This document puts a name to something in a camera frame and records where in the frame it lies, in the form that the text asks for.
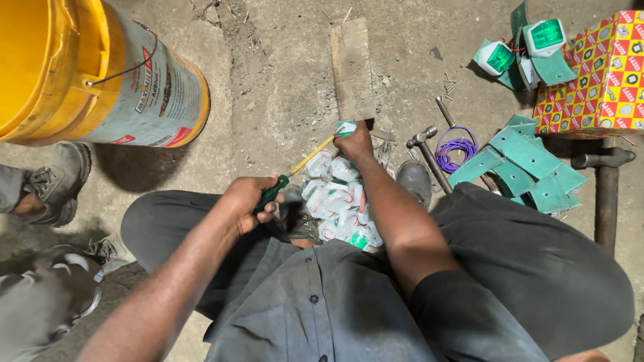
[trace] screwdriver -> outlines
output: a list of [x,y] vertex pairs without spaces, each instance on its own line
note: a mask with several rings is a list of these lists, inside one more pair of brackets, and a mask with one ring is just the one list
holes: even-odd
[[308,161],[311,161],[312,158],[314,158],[329,143],[331,143],[331,141],[333,141],[333,139],[338,134],[340,134],[340,132],[342,132],[344,128],[345,128],[344,126],[338,128],[337,131],[335,131],[331,137],[329,137],[326,141],[322,142],[322,144],[318,148],[316,148],[315,151],[311,152],[311,154],[307,156],[304,160],[302,160],[302,162],[300,162],[297,166],[295,166],[294,169],[290,170],[290,173],[288,175],[280,175],[278,177],[277,185],[271,187],[268,190],[264,190],[264,192],[261,193],[260,202],[257,204],[257,206],[255,206],[255,210],[253,210],[252,214],[257,215],[260,212],[264,211],[264,207],[266,207],[266,205],[269,202],[275,200],[275,198],[278,196],[279,191],[289,184],[289,178],[295,175],[302,167],[304,167],[304,165],[307,164]]

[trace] green lens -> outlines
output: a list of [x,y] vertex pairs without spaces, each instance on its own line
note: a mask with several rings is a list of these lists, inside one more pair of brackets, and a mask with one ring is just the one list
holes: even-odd
[[531,33],[537,50],[564,41],[564,32],[557,19],[551,19],[535,26]]
[[510,52],[510,49],[503,46],[503,44],[499,44],[492,52],[492,55],[489,56],[488,64],[499,73],[503,73],[510,68],[514,58],[515,56]]

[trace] black pants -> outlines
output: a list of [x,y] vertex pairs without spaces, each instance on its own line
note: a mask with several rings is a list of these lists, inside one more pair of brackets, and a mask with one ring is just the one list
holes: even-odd
[[[145,195],[125,214],[123,241],[151,272],[218,198],[187,191]],[[494,293],[550,359],[606,345],[633,324],[628,277],[572,227],[472,184],[459,184],[432,216],[463,268]],[[261,226],[241,238],[198,312],[217,318],[252,276],[271,236]]]

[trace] hand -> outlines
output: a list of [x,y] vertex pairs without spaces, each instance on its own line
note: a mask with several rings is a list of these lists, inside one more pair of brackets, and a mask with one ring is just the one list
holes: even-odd
[[366,122],[361,120],[357,123],[355,131],[346,137],[336,137],[333,144],[353,162],[358,168],[367,160],[375,160],[374,145],[371,143],[371,135],[366,128]]
[[[270,189],[278,183],[277,175],[270,177],[240,177],[233,181],[222,197],[217,201],[213,210],[224,215],[231,226],[236,229],[237,237],[251,232],[260,223],[273,219],[273,213],[278,207],[275,202],[269,202],[264,211],[257,215],[252,212],[260,201],[262,191]],[[278,194],[275,201],[284,202],[284,195]]]

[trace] box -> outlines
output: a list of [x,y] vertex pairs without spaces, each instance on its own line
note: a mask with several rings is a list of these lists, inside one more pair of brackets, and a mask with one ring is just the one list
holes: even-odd
[[644,12],[618,12],[562,51],[577,79],[539,89],[536,132],[565,138],[644,134]]

